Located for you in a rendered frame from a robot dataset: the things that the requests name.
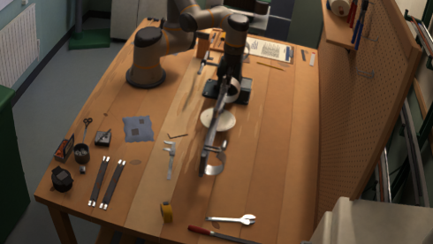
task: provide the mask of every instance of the white disc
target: white disc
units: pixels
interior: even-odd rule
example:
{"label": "white disc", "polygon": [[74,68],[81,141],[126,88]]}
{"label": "white disc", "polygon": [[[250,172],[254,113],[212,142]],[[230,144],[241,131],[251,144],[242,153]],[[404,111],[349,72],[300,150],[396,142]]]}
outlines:
{"label": "white disc", "polygon": [[[210,121],[212,121],[212,117],[214,115],[214,108],[206,109],[200,115],[201,123],[209,128]],[[225,132],[232,129],[236,125],[236,118],[229,111],[224,110],[223,113],[219,115],[218,127],[216,130],[218,132]]]}

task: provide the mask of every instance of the wooden table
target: wooden table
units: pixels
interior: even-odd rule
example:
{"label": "wooden table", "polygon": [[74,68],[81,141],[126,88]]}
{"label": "wooden table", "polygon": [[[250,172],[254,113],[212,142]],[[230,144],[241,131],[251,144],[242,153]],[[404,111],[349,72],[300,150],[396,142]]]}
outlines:
{"label": "wooden table", "polygon": [[[138,29],[147,25],[144,20]],[[93,118],[87,129],[91,160],[86,174],[79,173],[80,165],[73,156],[65,164],[52,160],[34,193],[37,202],[49,207],[62,243],[77,242],[68,214],[101,225],[98,243],[105,243],[114,230],[124,234],[122,243],[134,241],[135,237],[160,243],[223,242],[191,233],[188,225],[261,243],[309,240],[314,231],[319,159],[318,58],[314,67],[309,65],[311,52],[316,50],[293,45],[294,65],[250,56],[250,63],[243,66],[243,75],[253,79],[250,103],[228,104],[226,109],[236,116],[237,124],[216,137],[215,145],[223,139],[229,141],[225,169],[216,177],[200,178],[198,165],[207,128],[199,116],[215,104],[201,92],[205,80],[215,75],[216,67],[206,66],[192,88],[201,62],[194,57],[195,50],[169,55],[161,60],[167,72],[165,83],[149,90],[134,88],[125,81],[133,61],[134,35],[111,63],[65,136],[75,133],[76,141],[81,141],[83,118]],[[301,50],[307,52],[307,61],[302,61]],[[221,55],[211,52],[214,62]],[[152,121],[154,141],[126,143],[122,118],[147,115]],[[110,128],[111,145],[96,147],[96,131]],[[188,136],[169,140],[168,133]],[[163,151],[167,147],[163,141],[176,142],[171,180],[166,179],[170,157]],[[103,199],[117,161],[127,161],[107,210],[87,206],[103,156],[111,160],[96,206]],[[209,163],[219,164],[213,156]],[[74,179],[72,189],[65,194],[52,186],[51,170],[57,166],[68,170]],[[171,202],[174,220],[164,225],[159,204],[165,201]],[[256,215],[254,225],[204,221],[206,216],[241,217],[246,213]]]}

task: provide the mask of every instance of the pegboard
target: pegboard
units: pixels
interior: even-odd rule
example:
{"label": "pegboard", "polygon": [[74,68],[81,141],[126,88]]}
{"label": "pegboard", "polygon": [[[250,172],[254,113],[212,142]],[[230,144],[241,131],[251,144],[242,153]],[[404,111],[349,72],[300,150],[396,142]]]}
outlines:
{"label": "pegboard", "polygon": [[[361,195],[421,56],[394,0],[371,2],[363,35],[372,40],[378,37],[376,42],[362,38],[359,50],[349,52],[327,43],[323,30],[319,45],[321,155],[316,225],[340,196],[354,200]],[[356,68],[374,71],[374,78],[360,76]]]}

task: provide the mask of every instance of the green cabinet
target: green cabinet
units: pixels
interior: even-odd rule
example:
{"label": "green cabinet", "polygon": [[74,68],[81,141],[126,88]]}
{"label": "green cabinet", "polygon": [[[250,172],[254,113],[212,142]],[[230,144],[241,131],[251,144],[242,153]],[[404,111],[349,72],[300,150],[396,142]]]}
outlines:
{"label": "green cabinet", "polygon": [[14,90],[0,86],[0,243],[30,203],[13,123],[14,96]]}

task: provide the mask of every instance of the white radiator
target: white radiator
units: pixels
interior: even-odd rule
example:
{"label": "white radiator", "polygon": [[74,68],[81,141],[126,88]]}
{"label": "white radiator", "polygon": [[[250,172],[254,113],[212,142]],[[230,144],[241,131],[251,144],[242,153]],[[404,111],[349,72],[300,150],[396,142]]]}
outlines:
{"label": "white radiator", "polygon": [[10,88],[39,56],[35,4],[0,30],[0,85]]}

